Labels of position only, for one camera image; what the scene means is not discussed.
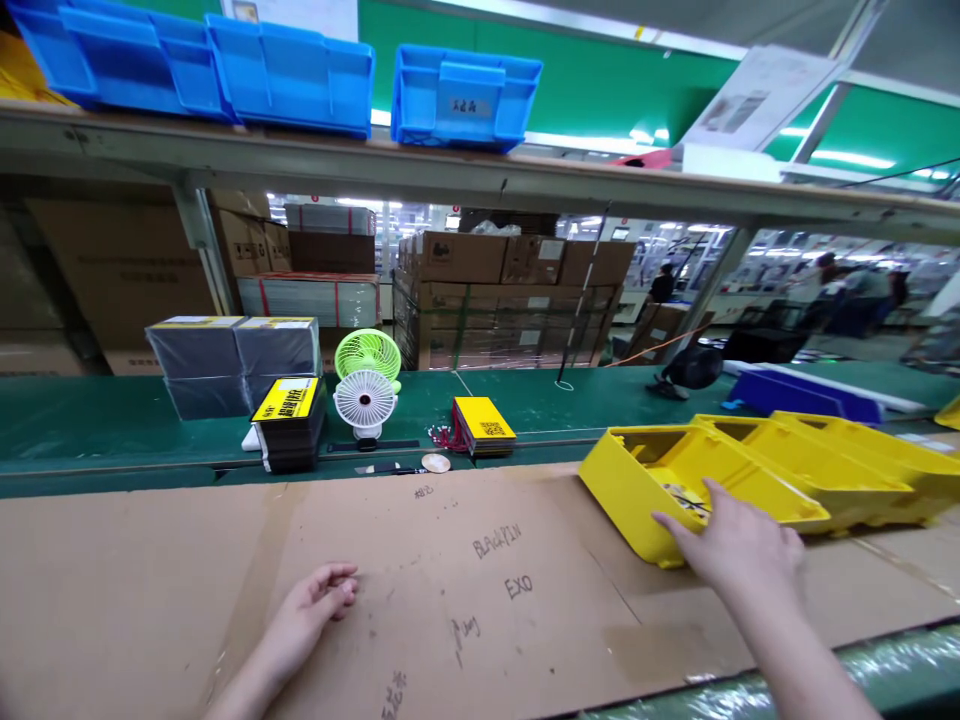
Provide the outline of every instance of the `fan grille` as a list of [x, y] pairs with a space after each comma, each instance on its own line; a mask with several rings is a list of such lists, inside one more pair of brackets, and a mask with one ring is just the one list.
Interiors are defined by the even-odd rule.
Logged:
[[334, 366], [341, 378], [358, 370], [376, 370], [388, 380], [396, 380], [400, 362], [400, 348], [393, 338], [379, 330], [350, 333], [337, 347], [334, 357]]
[[354, 427], [375, 427], [393, 412], [393, 385], [374, 370], [350, 373], [337, 385], [333, 397], [340, 417]]

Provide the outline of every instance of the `green wall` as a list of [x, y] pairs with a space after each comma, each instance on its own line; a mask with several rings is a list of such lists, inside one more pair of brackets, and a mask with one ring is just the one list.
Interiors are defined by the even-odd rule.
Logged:
[[[220, 12], [218, 0], [123, 1], [198, 20], [207, 12]], [[384, 0], [358, 3], [360, 40], [377, 53], [373, 105], [378, 110], [391, 109], [397, 46], [416, 43], [543, 60], [531, 131], [626, 138], [634, 127], [651, 136], [665, 128], [676, 141], [736, 68], [732, 60], [676, 50], [470, 19]], [[809, 127], [826, 96], [812, 102], [791, 125]], [[881, 171], [816, 158], [812, 163], [870, 173], [923, 167], [960, 156], [958, 128], [960, 109], [854, 87], [819, 149], [868, 155], [894, 166]], [[789, 160], [799, 143], [799, 138], [781, 136], [767, 152]], [[944, 169], [960, 169], [960, 164]]]

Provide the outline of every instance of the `poster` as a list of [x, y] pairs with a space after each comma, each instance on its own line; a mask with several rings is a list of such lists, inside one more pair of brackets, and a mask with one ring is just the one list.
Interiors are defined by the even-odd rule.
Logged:
[[303, 28], [357, 42], [357, 0], [220, 0], [226, 17]]
[[776, 45], [751, 48], [681, 143], [763, 150], [845, 69]]

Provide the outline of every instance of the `blue tray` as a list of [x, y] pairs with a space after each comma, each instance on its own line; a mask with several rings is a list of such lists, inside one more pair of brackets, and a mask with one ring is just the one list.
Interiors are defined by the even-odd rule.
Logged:
[[776, 370], [744, 370], [729, 399], [740, 400], [764, 415], [786, 410], [832, 415], [865, 425], [883, 422], [883, 412], [875, 400]]
[[102, 0], [8, 6], [51, 89], [70, 100], [235, 121], [202, 23]]
[[523, 142], [543, 63], [401, 45], [390, 135], [408, 145], [509, 152]]
[[370, 137], [373, 48], [207, 15], [221, 83], [241, 120]]

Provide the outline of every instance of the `yellow plastic bin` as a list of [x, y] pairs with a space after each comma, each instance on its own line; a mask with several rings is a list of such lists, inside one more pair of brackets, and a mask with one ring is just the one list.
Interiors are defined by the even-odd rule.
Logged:
[[868, 465], [877, 477], [899, 482], [913, 494], [894, 501], [869, 519], [870, 525], [933, 520], [960, 502], [960, 459], [827, 415], [775, 412], [771, 419], [809, 437], [828, 440], [838, 452]]
[[908, 485], [878, 475], [873, 465], [844, 452], [825, 435], [763, 418], [697, 415], [693, 422], [741, 443], [758, 461], [823, 505], [830, 522], [820, 531], [876, 524], [886, 508], [914, 495]]
[[583, 461], [580, 477], [634, 552], [662, 568], [680, 567], [683, 555], [650, 514], [663, 512], [702, 531], [710, 513], [704, 477], [801, 532], [830, 517], [736, 443], [692, 425], [610, 428]]

